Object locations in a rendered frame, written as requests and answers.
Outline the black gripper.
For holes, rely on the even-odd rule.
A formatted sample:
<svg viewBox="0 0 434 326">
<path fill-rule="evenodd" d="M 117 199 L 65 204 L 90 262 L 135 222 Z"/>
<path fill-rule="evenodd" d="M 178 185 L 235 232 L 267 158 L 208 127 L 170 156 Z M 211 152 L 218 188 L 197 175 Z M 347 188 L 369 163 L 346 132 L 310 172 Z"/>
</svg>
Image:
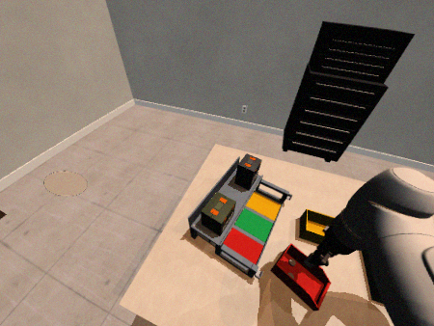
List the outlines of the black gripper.
<svg viewBox="0 0 434 326">
<path fill-rule="evenodd" d="M 325 231 L 324 237 L 325 239 L 316 247 L 316 250 L 303 261 L 309 268 L 314 265 L 327 267 L 329 265 L 328 258 L 337 256 L 337 254 L 346 256 L 356 251 L 349 249 L 336 238 L 332 226 Z"/>
</svg>

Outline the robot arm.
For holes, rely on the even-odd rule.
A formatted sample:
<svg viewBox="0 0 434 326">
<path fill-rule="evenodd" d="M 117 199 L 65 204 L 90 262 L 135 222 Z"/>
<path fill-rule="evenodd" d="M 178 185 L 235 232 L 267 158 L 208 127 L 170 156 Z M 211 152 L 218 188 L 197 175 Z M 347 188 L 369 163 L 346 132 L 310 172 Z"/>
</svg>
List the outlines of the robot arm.
<svg viewBox="0 0 434 326">
<path fill-rule="evenodd" d="M 434 180 L 390 168 L 367 181 L 334 218 L 346 247 L 367 250 L 394 326 L 434 326 Z"/>
</svg>

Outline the yellow bin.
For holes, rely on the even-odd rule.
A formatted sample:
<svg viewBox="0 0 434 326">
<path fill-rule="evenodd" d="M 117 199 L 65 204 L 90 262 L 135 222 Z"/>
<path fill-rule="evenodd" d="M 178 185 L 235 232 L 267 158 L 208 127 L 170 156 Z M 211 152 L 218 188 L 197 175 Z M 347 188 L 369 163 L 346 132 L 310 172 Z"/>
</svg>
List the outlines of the yellow bin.
<svg viewBox="0 0 434 326">
<path fill-rule="evenodd" d="M 299 238 L 320 244 L 324 239 L 324 229 L 331 227 L 335 217 L 306 209 L 300 217 Z"/>
</svg>

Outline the red bin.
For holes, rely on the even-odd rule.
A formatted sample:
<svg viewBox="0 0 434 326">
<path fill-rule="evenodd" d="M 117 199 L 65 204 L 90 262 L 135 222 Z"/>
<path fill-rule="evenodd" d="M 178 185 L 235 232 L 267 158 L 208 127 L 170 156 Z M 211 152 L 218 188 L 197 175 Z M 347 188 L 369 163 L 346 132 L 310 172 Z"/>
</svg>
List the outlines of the red bin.
<svg viewBox="0 0 434 326">
<path fill-rule="evenodd" d="M 288 263 L 291 258 L 296 262 L 294 266 Z M 319 311 L 331 282 L 320 266 L 309 268 L 303 262 L 306 258 L 304 253 L 290 243 L 270 271 L 315 312 Z M 287 273 L 292 273 L 294 279 Z"/>
</svg>

